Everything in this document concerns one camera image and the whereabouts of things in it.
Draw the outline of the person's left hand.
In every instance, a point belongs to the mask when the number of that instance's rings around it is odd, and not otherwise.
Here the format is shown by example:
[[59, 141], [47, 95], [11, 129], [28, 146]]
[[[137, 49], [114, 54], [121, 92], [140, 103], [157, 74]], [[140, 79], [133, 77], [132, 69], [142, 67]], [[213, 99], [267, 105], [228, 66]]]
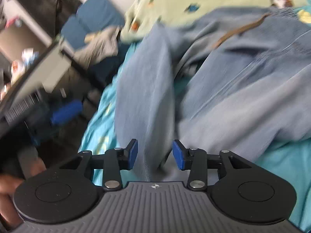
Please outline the person's left hand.
[[10, 231], [22, 223], [12, 196], [24, 179], [9, 174], [1, 174], [1, 232]]

